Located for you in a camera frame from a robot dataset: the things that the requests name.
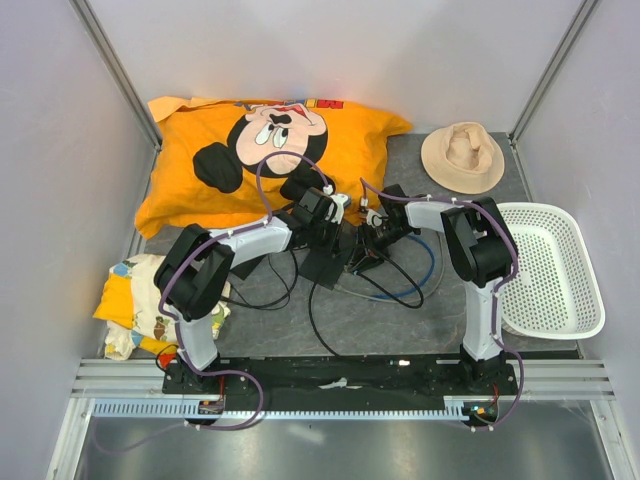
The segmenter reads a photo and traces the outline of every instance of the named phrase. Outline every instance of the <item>white wall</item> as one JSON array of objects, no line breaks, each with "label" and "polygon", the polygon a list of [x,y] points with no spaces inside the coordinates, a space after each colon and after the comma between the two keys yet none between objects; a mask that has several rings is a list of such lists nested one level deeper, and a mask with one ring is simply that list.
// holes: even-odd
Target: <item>white wall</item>
[{"label": "white wall", "polygon": [[579,0],[91,0],[143,100],[338,98],[510,130]]},{"label": "white wall", "polygon": [[640,448],[640,3],[600,2],[520,145],[535,198],[573,214],[607,323],[604,359]]},{"label": "white wall", "polygon": [[0,112],[0,477],[31,480],[153,150],[65,0],[4,2]]}]

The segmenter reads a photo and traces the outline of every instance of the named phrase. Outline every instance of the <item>black ear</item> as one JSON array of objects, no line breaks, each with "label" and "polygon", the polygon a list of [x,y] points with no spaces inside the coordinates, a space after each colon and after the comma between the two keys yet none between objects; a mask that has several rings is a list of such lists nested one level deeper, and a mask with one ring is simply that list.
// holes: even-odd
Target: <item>black ear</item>
[{"label": "black ear", "polygon": [[194,155],[193,170],[196,177],[222,193],[233,193],[242,185],[242,164],[238,155],[218,142],[201,148]]}]

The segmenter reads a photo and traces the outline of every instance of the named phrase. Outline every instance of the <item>folded fabric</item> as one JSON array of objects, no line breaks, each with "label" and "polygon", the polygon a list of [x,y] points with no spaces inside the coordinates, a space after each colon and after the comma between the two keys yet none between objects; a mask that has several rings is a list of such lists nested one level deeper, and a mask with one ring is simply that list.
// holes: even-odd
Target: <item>folded fabric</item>
[{"label": "folded fabric", "polygon": [[[359,223],[360,177],[382,188],[387,138],[411,124],[392,113],[338,100],[191,100],[162,97],[149,103],[163,136],[151,175],[151,191],[138,210],[136,227],[150,238],[163,225],[227,228],[265,215],[256,186],[273,208],[295,200],[281,190],[289,178],[319,174],[354,200],[347,220]],[[294,155],[281,152],[293,152]],[[370,208],[377,207],[377,197]]]},{"label": "folded fabric", "polygon": [[[158,311],[160,291],[153,276],[164,260],[160,255],[141,254],[115,265],[109,270],[100,305],[94,317],[108,321],[105,356],[125,360],[134,348],[152,353],[177,342],[172,319]],[[231,286],[225,284],[223,295]],[[230,310],[218,302],[211,312],[211,334],[217,338]]]}]

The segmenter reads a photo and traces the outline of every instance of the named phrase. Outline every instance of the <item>blue cable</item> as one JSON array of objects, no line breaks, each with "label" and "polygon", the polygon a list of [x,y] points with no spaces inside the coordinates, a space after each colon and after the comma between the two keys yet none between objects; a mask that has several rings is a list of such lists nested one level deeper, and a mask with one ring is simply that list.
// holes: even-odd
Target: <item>blue cable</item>
[{"label": "blue cable", "polygon": [[[431,250],[431,247],[427,245],[427,242],[422,240],[420,237],[416,237],[415,235],[409,235],[407,238],[409,240],[413,240],[414,242],[422,245],[425,248],[425,250],[429,252],[429,256],[431,257],[431,267],[429,268],[429,271],[424,276],[424,278],[420,280],[420,282],[418,282],[418,286],[422,288],[425,285],[425,283],[429,281],[429,279],[431,278],[431,275],[433,275],[433,270],[436,267],[436,255],[433,253],[433,250]],[[394,295],[396,297],[406,297],[407,295],[411,295],[415,291],[416,291],[415,287],[411,287],[409,290],[405,290],[404,292],[400,292],[400,293],[394,293]],[[391,298],[390,296],[384,295],[384,294],[372,295],[372,297],[382,298],[382,299]]]}]

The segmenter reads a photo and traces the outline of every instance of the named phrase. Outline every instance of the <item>black cable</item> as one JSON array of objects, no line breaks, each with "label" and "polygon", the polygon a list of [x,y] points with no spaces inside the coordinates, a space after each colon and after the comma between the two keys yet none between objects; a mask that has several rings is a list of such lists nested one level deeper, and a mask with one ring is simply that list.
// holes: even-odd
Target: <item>black cable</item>
[{"label": "black cable", "polygon": [[274,210],[274,211],[273,211],[273,214],[274,214],[274,215],[277,215],[278,213],[281,213],[281,212],[288,212],[288,211],[289,211],[289,210],[291,210],[293,207],[295,207],[295,205],[296,205],[296,202],[289,202],[289,203],[287,203],[284,207],[279,208],[279,209],[277,209],[277,210]]},{"label": "black cable", "polygon": [[320,275],[318,275],[318,278],[316,278],[316,280],[313,282],[313,285],[311,286],[311,291],[309,292],[309,300],[307,302],[307,306],[309,307],[309,321],[311,322],[311,328],[313,328],[313,333],[316,334],[316,338],[318,339],[318,341],[322,344],[324,348],[327,349],[327,351],[331,355],[333,355],[334,357],[342,357],[342,355],[336,352],[333,348],[329,346],[327,342],[324,341],[324,338],[322,338],[322,335],[320,335],[320,332],[318,331],[318,327],[316,326],[316,322],[313,319],[313,309],[311,308],[311,302],[313,301],[313,292],[316,291],[316,287],[318,286],[318,280],[320,279],[319,277]]},{"label": "black cable", "polygon": [[418,309],[420,307],[422,307],[422,305],[424,304],[424,297],[422,295],[420,295],[420,301],[418,303],[416,303],[415,305],[411,305],[410,303],[405,302],[404,300],[402,300],[399,297],[396,297],[393,293],[390,293],[387,289],[385,289],[382,285],[380,285],[379,283],[377,283],[375,280],[367,277],[364,273],[358,273],[357,274],[360,278],[362,278],[363,280],[366,280],[367,282],[369,282],[371,285],[373,285],[374,287],[376,287],[378,290],[380,290],[382,293],[384,293],[387,297],[389,297],[391,300],[394,300],[396,302],[398,302],[400,305],[402,305],[403,307],[407,307],[407,308],[413,308],[413,309]]},{"label": "black cable", "polygon": [[[273,310],[280,310],[280,309],[286,307],[288,305],[289,301],[291,300],[291,292],[293,291],[293,289],[295,288],[296,284],[298,283],[298,276],[299,276],[298,260],[296,259],[295,254],[291,250],[289,250],[289,253],[291,254],[291,259],[293,260],[293,268],[294,268],[293,281],[291,282],[291,286],[288,286],[287,283],[285,282],[285,280],[282,278],[282,276],[276,271],[275,268],[273,268],[273,265],[271,264],[271,259],[268,258],[269,266],[271,267],[271,270],[273,270],[273,272],[280,279],[280,281],[283,283],[283,285],[284,285],[284,287],[286,289],[286,292],[280,298],[278,298],[277,300],[274,300],[273,302],[265,303],[264,305],[252,305],[251,303],[247,302],[247,300],[242,296],[242,294],[240,294],[240,292],[238,291],[237,288],[235,288],[233,285],[231,285],[231,288],[242,299],[242,302],[238,302],[237,300],[232,300],[232,299],[230,299],[228,297],[225,297],[225,296],[221,296],[220,299],[222,301],[224,301],[224,302],[229,303],[230,305],[237,305],[239,307],[251,308],[253,310],[273,311]],[[274,305],[277,305],[278,303],[280,303],[284,299],[287,299],[287,301],[283,305],[280,305],[280,306],[278,306],[276,308],[270,308],[270,307],[273,307]]]},{"label": "black cable", "polygon": [[[396,262],[394,262],[393,260],[391,260],[388,256],[384,255],[383,253],[377,251],[375,248],[371,248],[370,246],[365,246],[362,244],[359,245],[355,245],[354,247],[351,248],[351,255],[353,255],[354,251],[358,248],[367,248],[369,250],[371,250],[375,255],[379,256],[380,258],[382,258],[383,260],[389,262],[392,266],[394,266],[401,274],[402,276],[404,276],[407,280],[409,280],[409,282],[416,288],[416,291],[418,292],[418,294],[420,295],[420,302],[418,302],[416,305],[411,305],[408,303],[403,302],[401,299],[395,297],[393,294],[389,293],[388,291],[386,291],[384,288],[382,288],[380,285],[378,285],[377,283],[373,282],[373,280],[371,280],[369,277],[365,277],[362,274],[359,274],[359,276],[361,276],[362,278],[364,278],[365,280],[369,281],[372,283],[372,285],[376,286],[377,288],[380,289],[380,291],[384,292],[385,295],[389,295],[391,298],[393,298],[394,300],[396,300],[398,303],[400,303],[401,305],[404,305],[407,308],[413,308],[413,309],[417,309],[420,308],[423,304],[424,304],[424,294],[422,293],[422,290],[420,290],[420,287],[418,286],[418,284],[415,282],[415,280],[413,278],[411,278],[411,276],[405,272],[402,267],[400,267],[400,265],[398,265]],[[346,251],[345,250],[341,250],[340,252],[338,252],[337,255],[340,255],[341,253],[344,253]],[[316,325],[315,319],[313,318],[313,308],[312,308],[312,301],[313,301],[313,294],[316,291],[316,287],[318,286],[318,282],[320,281],[320,277],[322,277],[322,274],[324,273],[324,269],[327,266],[325,266],[319,273],[318,276],[316,277],[316,279],[313,282],[313,285],[311,286],[311,291],[309,292],[309,298],[307,301],[307,309],[308,309],[308,313],[309,313],[309,322],[311,323],[311,328],[313,329],[313,333],[316,335],[316,338],[318,339],[318,341],[322,344],[322,346],[329,352],[331,353],[331,355],[333,355],[334,357],[340,357],[343,359],[347,359],[350,360],[348,357],[345,357],[343,355],[340,355],[338,352],[336,352],[333,348],[331,348],[329,346],[329,344],[327,342],[325,342],[324,338],[322,338],[322,335],[320,335],[320,331],[318,330],[318,327]]]},{"label": "black cable", "polygon": [[371,285],[376,287],[378,290],[380,290],[382,293],[387,295],[392,300],[395,300],[396,302],[398,302],[403,307],[412,308],[412,309],[418,309],[418,308],[422,307],[422,305],[424,305],[424,294],[422,293],[422,290],[420,289],[420,286],[415,282],[415,280],[413,278],[411,278],[411,276],[406,271],[404,271],[404,269],[400,265],[398,265],[396,262],[391,260],[387,255],[385,255],[381,251],[379,251],[376,248],[371,247],[371,246],[369,246],[367,248],[369,250],[371,250],[376,256],[382,258],[385,262],[389,262],[393,267],[395,267],[395,269],[398,270],[398,272],[400,272],[400,274],[404,278],[406,278],[409,281],[409,283],[411,283],[413,288],[416,290],[416,292],[420,296],[420,301],[418,303],[416,303],[415,305],[407,303],[407,302],[403,301],[402,299],[400,299],[399,297],[396,297],[393,293],[388,292],[384,287],[382,287],[380,284],[378,284],[374,280],[372,280],[369,277],[367,277],[364,273],[357,273],[356,272],[356,275],[361,277],[361,278],[363,278],[367,282],[369,282]]},{"label": "black cable", "polygon": [[166,373],[166,370],[164,368],[162,368],[162,365],[160,365],[160,355],[162,355],[165,350],[169,349],[170,347],[173,347],[176,349],[176,352],[178,351],[178,346],[174,345],[173,343],[171,345],[167,345],[166,347],[164,347],[162,350],[160,350],[158,352],[158,354],[156,355],[156,367],[158,367],[160,370],[162,370],[163,372]]}]

